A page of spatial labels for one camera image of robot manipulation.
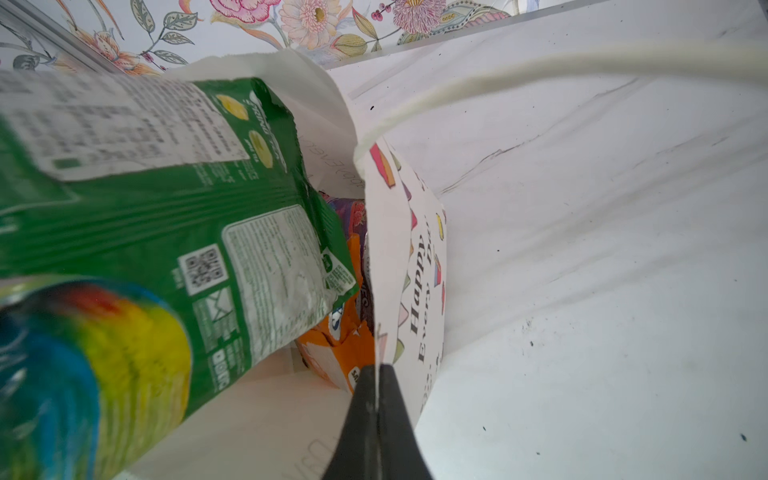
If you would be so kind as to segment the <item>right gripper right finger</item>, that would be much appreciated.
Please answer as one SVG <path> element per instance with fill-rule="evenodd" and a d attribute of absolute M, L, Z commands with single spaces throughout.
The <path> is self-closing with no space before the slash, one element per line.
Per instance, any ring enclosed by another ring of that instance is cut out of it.
<path fill-rule="evenodd" d="M 419 450 L 395 369 L 389 364 L 379 367 L 377 423 L 381 478 L 432 480 Z"/>

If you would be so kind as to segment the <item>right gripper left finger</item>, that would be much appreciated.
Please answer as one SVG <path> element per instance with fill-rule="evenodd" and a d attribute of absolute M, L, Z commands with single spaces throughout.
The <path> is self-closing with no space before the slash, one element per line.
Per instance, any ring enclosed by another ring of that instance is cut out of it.
<path fill-rule="evenodd" d="M 341 434 L 323 480 L 378 479 L 376 378 L 364 367 L 356 384 Z"/>

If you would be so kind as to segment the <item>orange snack pack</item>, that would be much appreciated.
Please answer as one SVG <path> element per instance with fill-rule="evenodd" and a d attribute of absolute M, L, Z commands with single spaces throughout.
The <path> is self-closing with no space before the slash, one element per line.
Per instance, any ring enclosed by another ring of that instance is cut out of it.
<path fill-rule="evenodd" d="M 361 237 L 347 240 L 359 290 L 296 341 L 308 368 L 339 389 L 354 392 L 363 367 L 374 363 L 374 340 L 363 313 L 370 303 L 363 298 Z"/>

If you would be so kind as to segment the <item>purple Fox's candy bag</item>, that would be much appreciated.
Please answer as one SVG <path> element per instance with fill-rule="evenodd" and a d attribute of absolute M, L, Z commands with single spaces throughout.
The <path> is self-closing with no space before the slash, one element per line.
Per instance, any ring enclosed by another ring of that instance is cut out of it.
<path fill-rule="evenodd" d="M 370 286 L 370 254 L 367 245 L 368 226 L 365 201 L 362 199 L 337 198 L 322 193 L 326 203 L 336 212 L 353 263 L 358 292 L 348 301 L 344 312 L 354 314 L 357 324 L 374 329 L 373 294 Z"/>

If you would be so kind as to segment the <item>white paper gift bag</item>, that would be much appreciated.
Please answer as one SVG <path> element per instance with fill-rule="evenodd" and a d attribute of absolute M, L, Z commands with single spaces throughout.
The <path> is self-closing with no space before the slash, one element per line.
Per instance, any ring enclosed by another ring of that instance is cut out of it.
<path fill-rule="evenodd" d="M 767 50 L 545 56 L 365 128 L 378 415 L 434 479 L 767 475 Z M 274 355 L 130 479 L 321 479 L 354 392 Z"/>

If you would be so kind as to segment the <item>green snack pack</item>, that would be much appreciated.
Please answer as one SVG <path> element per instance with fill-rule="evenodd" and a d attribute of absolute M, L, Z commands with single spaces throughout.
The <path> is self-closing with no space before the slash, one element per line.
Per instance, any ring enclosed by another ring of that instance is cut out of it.
<path fill-rule="evenodd" d="M 1 475 L 111 479 L 358 289 L 258 78 L 1 75 Z"/>

